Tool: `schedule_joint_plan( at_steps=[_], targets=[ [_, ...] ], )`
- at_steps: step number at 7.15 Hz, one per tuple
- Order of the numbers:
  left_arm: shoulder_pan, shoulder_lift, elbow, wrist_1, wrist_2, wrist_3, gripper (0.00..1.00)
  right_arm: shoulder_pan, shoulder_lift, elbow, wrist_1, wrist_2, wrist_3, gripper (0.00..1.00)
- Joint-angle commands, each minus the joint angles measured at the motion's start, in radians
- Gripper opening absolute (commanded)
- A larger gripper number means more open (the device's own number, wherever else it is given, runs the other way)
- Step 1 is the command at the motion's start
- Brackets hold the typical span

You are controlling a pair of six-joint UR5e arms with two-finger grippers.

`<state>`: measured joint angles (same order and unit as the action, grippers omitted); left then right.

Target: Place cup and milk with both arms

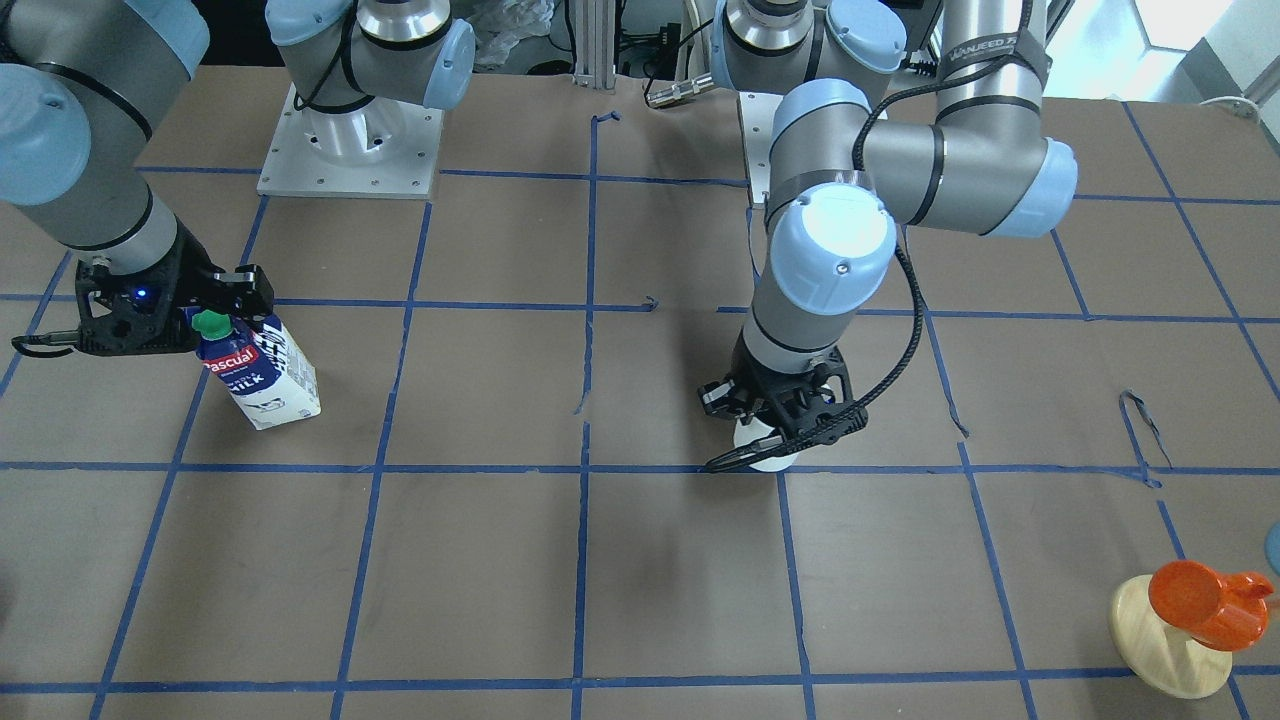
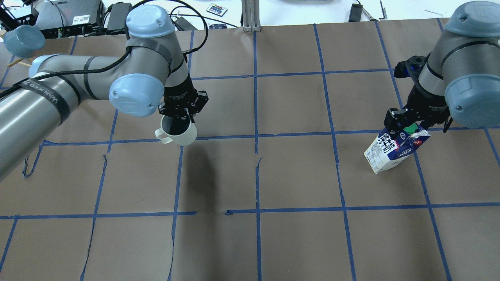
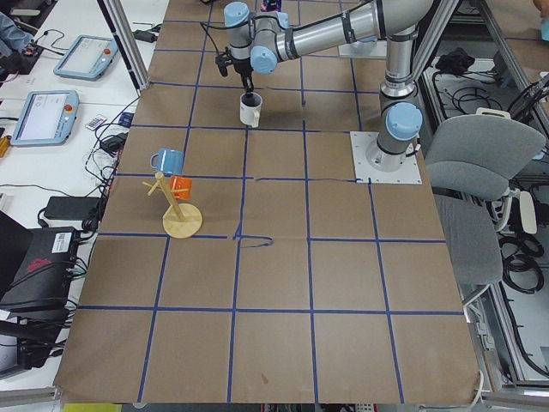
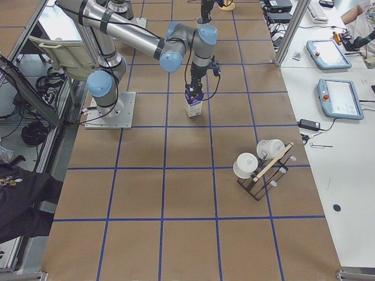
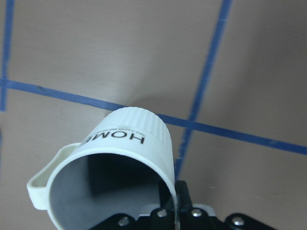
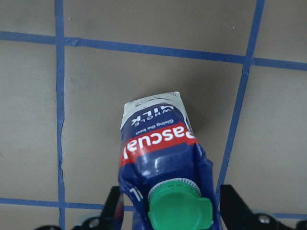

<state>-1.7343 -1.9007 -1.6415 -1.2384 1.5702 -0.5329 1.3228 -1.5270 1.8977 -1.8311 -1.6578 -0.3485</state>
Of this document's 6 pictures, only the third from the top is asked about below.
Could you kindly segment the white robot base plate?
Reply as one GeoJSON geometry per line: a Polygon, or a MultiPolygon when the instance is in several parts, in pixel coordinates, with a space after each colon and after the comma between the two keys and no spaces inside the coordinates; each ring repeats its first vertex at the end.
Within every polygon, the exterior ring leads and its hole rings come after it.
{"type": "Polygon", "coordinates": [[[355,179],[364,184],[421,185],[416,146],[402,154],[386,154],[377,145],[378,132],[351,131],[355,179]]]}

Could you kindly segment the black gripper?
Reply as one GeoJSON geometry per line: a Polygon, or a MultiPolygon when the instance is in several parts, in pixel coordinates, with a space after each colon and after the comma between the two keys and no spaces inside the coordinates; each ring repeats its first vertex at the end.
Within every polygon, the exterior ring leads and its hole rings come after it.
{"type": "Polygon", "coordinates": [[[218,67],[220,74],[223,77],[228,76],[228,67],[233,67],[235,71],[240,75],[241,82],[245,88],[244,102],[255,103],[256,95],[254,94],[253,80],[252,80],[252,66],[250,64],[250,58],[238,59],[234,57],[231,51],[226,47],[223,52],[218,52],[215,57],[215,64],[218,67]]]}

